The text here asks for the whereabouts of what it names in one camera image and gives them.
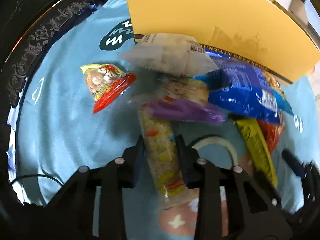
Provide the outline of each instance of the black cable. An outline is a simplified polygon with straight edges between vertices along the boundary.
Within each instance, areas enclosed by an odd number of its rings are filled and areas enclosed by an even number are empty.
[[[63,184],[58,181],[56,178],[50,176],[50,175],[45,175],[45,174],[28,174],[28,175],[22,175],[22,176],[19,176],[17,178],[15,178],[11,183],[10,185],[13,185],[15,182],[17,182],[18,180],[20,179],[25,179],[25,178],[32,178],[32,177],[45,177],[45,178],[49,178],[49,179],[52,179],[54,180],[56,183],[58,183],[61,187],[63,186]]]

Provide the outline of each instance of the cardboard box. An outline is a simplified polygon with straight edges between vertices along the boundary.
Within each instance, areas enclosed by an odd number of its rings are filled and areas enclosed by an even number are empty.
[[[262,67],[292,83],[320,60],[316,45],[274,0],[127,0],[135,38],[193,36],[205,49]]]

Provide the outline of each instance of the white star print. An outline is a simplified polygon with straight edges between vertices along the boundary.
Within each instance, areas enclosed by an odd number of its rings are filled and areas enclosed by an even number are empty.
[[[184,225],[186,222],[181,220],[182,215],[176,215],[173,221],[169,221],[168,224],[172,226],[174,229],[178,228],[179,226]]]
[[[194,213],[198,212],[198,203],[199,203],[199,198],[195,198],[192,201],[190,201],[190,203],[188,204],[188,206],[190,207],[190,210]]]

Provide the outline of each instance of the dark green logo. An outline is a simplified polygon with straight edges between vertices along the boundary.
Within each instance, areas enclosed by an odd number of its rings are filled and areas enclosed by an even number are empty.
[[[100,41],[100,49],[119,49],[128,39],[133,38],[131,19],[119,23]]]

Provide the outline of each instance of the snack bag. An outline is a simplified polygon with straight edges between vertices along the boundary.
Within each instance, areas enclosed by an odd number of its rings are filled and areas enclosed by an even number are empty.
[[[219,70],[197,76],[210,90],[208,102],[233,113],[280,125],[278,110],[293,115],[280,84],[268,73],[249,63],[217,57]]]
[[[279,112],[280,125],[274,125],[265,121],[257,120],[263,136],[266,140],[270,154],[274,151],[278,145],[280,135],[285,129],[284,120],[281,112]]]
[[[139,111],[140,125],[148,155],[150,171],[160,195],[163,209],[180,206],[198,197],[188,189],[179,170],[177,148],[170,123]]]
[[[80,67],[84,74],[97,113],[110,105],[123,90],[136,80],[132,73],[125,73],[113,64],[91,64]]]
[[[247,145],[250,157],[257,171],[263,171],[272,185],[277,188],[278,180],[273,166],[269,149],[262,131],[253,118],[244,118],[235,121],[242,138]]]
[[[132,50],[118,56],[133,65],[174,76],[196,76],[218,69],[195,38],[182,34],[145,35]]]
[[[128,102],[135,108],[148,109],[152,117],[169,121],[220,124],[225,114],[208,103],[207,85],[192,78],[164,77],[154,94],[139,95]]]

